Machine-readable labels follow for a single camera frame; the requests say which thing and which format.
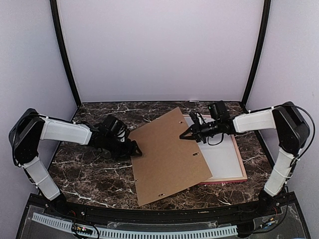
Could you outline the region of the brown cardboard backing board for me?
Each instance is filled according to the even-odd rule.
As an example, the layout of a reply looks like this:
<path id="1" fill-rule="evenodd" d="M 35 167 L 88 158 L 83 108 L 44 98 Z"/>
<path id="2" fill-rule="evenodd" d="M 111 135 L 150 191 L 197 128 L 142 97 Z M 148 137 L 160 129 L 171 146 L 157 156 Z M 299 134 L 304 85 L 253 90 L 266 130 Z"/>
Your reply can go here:
<path id="1" fill-rule="evenodd" d="M 143 206 L 197 185 L 212 173 L 195 141 L 179 136 L 188 125 L 180 108 L 135 129 L 141 157 L 132 159 L 138 205 Z"/>

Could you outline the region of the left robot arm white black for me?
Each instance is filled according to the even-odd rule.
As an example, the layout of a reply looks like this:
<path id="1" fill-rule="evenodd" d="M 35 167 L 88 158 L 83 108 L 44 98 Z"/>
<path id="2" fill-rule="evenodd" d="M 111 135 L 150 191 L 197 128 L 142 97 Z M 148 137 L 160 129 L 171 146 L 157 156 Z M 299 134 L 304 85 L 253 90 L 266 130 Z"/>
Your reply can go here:
<path id="1" fill-rule="evenodd" d="M 114 159 L 142 156 L 136 141 L 129 139 L 130 130 L 124 122 L 108 115 L 101 123 L 90 125 L 52 118 L 27 109 L 10 130 L 12 160 L 16 167 L 23 168 L 26 175 L 49 202 L 59 217 L 70 213 L 70 205 L 39 158 L 38 146 L 42 140 L 87 145 L 105 149 Z"/>

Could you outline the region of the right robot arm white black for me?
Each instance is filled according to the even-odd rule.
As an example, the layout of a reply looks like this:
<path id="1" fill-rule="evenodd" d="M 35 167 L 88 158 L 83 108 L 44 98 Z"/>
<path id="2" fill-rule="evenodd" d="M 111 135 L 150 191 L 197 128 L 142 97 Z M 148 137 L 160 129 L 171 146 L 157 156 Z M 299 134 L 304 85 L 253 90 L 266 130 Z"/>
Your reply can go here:
<path id="1" fill-rule="evenodd" d="M 206 122 L 199 112 L 189 114 L 193 124 L 179 138 L 208 143 L 215 135 L 231 135 L 262 129 L 275 129 L 279 139 L 279 154 L 268 181 L 260 191 L 254 212 L 265 216 L 274 207 L 276 196 L 282 191 L 301 156 L 309 148 L 315 129 L 310 128 L 292 102 L 231 117 L 223 101 L 208 106 L 212 121 Z"/>

